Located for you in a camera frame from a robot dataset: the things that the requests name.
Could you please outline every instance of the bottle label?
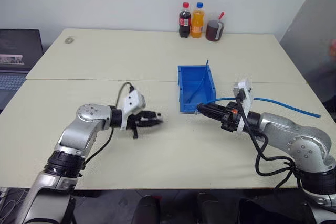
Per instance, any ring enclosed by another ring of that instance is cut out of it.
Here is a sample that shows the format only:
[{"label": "bottle label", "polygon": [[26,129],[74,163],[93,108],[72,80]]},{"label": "bottle label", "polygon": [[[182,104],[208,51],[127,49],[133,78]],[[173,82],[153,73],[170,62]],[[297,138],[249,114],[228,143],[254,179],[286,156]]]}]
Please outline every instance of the bottle label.
[{"label": "bottle label", "polygon": [[201,33],[202,32],[203,26],[192,26],[191,27],[191,32],[193,33]]},{"label": "bottle label", "polygon": [[191,23],[191,18],[180,18],[181,26],[189,26]]}]

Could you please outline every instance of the floor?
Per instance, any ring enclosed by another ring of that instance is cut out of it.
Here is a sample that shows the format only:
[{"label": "floor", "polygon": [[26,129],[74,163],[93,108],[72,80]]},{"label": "floor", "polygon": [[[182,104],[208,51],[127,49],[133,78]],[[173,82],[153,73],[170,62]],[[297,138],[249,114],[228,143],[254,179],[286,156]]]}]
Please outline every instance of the floor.
[{"label": "floor", "polygon": [[[200,192],[211,193],[216,196],[226,213],[227,224],[235,223],[237,217],[238,203],[241,198],[250,198],[271,211],[281,212],[292,218],[298,216],[296,206],[301,201],[298,191],[295,189],[284,189],[278,193],[286,204],[296,204],[294,207],[283,204],[274,196],[270,189],[183,189],[183,190],[109,190],[100,191],[98,197],[76,196],[75,216],[78,224],[130,224],[138,201],[145,195],[153,195],[160,200],[161,223],[162,224],[189,224],[196,223],[195,209],[196,196]],[[6,202],[19,200],[22,191],[13,188],[9,191]],[[14,223],[21,202],[13,209],[11,214],[0,224]],[[8,212],[8,206],[3,209],[0,217]]]}]

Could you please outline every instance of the blue plastic bin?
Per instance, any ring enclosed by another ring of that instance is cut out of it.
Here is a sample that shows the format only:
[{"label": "blue plastic bin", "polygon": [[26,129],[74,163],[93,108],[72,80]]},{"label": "blue plastic bin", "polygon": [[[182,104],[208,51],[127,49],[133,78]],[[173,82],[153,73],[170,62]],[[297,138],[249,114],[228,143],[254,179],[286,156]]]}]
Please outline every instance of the blue plastic bin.
[{"label": "blue plastic bin", "polygon": [[[204,71],[206,71],[205,77],[200,86]],[[216,88],[209,65],[178,66],[178,75],[181,112],[195,112],[199,103],[216,99]]]}]

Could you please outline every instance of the laptop keyboard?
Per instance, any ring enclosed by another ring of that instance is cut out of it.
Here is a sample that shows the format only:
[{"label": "laptop keyboard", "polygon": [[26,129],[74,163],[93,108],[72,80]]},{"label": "laptop keyboard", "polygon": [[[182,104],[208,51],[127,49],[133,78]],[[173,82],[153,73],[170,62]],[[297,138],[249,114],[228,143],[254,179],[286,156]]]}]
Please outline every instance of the laptop keyboard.
[{"label": "laptop keyboard", "polygon": [[18,90],[25,80],[25,76],[0,75],[0,89]]}]

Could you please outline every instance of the white table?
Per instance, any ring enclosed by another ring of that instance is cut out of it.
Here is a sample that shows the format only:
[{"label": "white table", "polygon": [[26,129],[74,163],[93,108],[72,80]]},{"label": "white table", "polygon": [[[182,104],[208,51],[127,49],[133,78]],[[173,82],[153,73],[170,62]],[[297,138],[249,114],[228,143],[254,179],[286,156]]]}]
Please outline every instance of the white table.
[{"label": "white table", "polygon": [[[71,37],[73,42],[65,43]],[[65,29],[28,79],[177,81],[177,65],[209,65],[216,82],[305,83],[273,35]]]},{"label": "white table", "polygon": [[[233,83],[215,83],[217,97],[232,96]],[[90,80],[27,80],[0,115],[0,185],[30,187],[43,169],[64,128],[85,103],[114,104],[121,82]],[[201,114],[180,114],[176,82],[136,81],[148,110],[161,111],[164,123],[131,131],[115,131],[111,143],[83,171],[77,189],[121,188],[265,188],[284,175],[260,177],[254,170],[256,150],[247,134],[230,133]],[[255,101],[252,110],[286,116],[326,131],[336,156],[336,127],[305,83],[253,83],[255,95],[322,114],[312,118],[278,105]],[[91,153],[107,139],[98,135]],[[283,152],[268,147],[266,154]],[[262,162],[261,169],[283,167]],[[286,186],[295,186],[292,178]]]}]

